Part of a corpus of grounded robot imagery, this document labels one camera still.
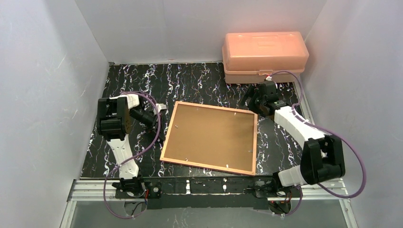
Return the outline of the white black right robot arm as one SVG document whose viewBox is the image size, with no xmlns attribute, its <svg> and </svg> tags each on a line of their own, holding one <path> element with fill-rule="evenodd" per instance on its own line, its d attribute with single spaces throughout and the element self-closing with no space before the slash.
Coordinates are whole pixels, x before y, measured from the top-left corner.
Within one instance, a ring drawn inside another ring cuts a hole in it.
<svg viewBox="0 0 403 228">
<path fill-rule="evenodd" d="M 345 175 L 341 139 L 312 127 L 293 106 L 279 98 L 275 82 L 250 85 L 240 105 L 247 106 L 262 117 L 272 117 L 274 123 L 286 130 L 302 149 L 300 164 L 274 173 L 271 182 L 264 184 L 264 188 L 279 191 L 291 186 L 318 184 Z"/>
</svg>

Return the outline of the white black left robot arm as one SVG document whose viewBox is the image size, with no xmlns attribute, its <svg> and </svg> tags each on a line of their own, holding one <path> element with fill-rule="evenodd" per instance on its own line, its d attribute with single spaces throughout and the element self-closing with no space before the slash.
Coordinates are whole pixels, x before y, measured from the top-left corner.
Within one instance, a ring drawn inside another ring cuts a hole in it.
<svg viewBox="0 0 403 228">
<path fill-rule="evenodd" d="M 110 98 L 100 98 L 97 105 L 97 131 L 111 148 L 117 162 L 113 171 L 119 173 L 119 182 L 112 185 L 123 192 L 140 195 L 145 185 L 136 164 L 129 142 L 131 119 L 145 125 L 154 139 L 147 150 L 157 141 L 164 141 L 162 111 L 165 104 L 159 104 L 144 92 L 127 92 Z"/>
</svg>

